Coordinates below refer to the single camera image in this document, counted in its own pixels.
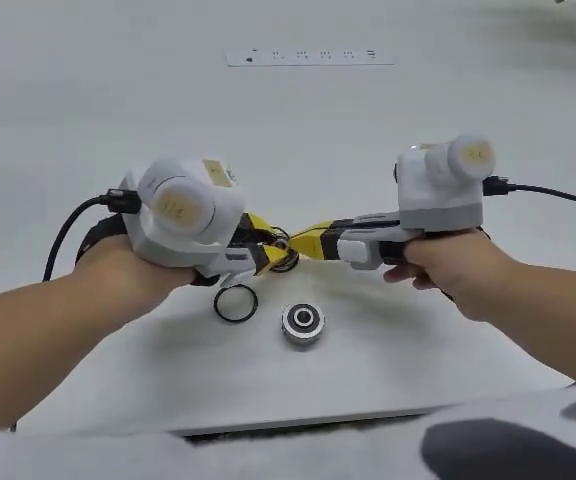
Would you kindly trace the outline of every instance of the power strip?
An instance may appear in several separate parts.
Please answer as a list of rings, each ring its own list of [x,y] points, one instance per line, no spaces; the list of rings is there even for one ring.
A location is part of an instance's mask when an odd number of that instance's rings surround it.
[[[258,49],[238,50],[226,54],[229,67],[300,67],[333,65],[393,65],[394,59],[380,50],[348,48],[327,50],[323,48],[303,49]]]

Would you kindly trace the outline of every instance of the metal bearing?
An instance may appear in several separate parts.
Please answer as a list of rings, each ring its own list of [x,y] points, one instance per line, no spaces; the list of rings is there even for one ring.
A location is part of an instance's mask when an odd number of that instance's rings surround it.
[[[288,341],[307,346],[321,337],[326,319],[321,309],[309,303],[288,305],[281,315],[281,330]]]

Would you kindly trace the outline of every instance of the white tabletop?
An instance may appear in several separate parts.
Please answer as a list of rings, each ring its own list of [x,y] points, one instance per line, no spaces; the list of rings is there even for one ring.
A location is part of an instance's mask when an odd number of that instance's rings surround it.
[[[296,230],[396,210],[396,155],[482,133],[498,173],[576,193],[573,6],[548,0],[0,0],[0,291],[37,281],[82,200],[165,154],[218,154],[249,210]],[[386,67],[228,68],[232,48],[371,46]],[[86,230],[68,237],[72,267]],[[576,205],[489,199],[526,261],[576,269]],[[102,343],[20,431],[218,431],[406,413],[569,380],[441,295],[304,262],[259,279],[238,327],[214,289],[181,289]],[[282,307],[320,305],[326,337],[282,342]]]

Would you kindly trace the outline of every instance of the black strap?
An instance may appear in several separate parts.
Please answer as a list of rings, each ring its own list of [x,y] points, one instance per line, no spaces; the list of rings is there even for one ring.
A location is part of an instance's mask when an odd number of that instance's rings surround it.
[[[84,254],[102,241],[104,238],[114,237],[116,235],[126,235],[128,232],[126,230],[126,224],[121,214],[116,214],[108,218],[104,218],[99,221],[97,225],[88,230],[88,233],[81,242],[81,246],[77,251],[77,256],[75,257],[75,265]],[[195,280],[191,285],[197,287],[212,287],[215,285],[221,277],[216,275],[214,277],[204,277],[199,272],[195,277]]]

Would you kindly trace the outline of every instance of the forearm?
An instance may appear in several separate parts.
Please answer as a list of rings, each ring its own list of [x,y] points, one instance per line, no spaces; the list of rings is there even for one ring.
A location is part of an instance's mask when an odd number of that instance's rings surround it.
[[[530,355],[576,380],[576,272],[517,266],[487,319]]]
[[[54,390],[111,333],[107,325],[121,323],[107,321],[125,314],[116,305],[83,273],[0,294],[0,427]]]

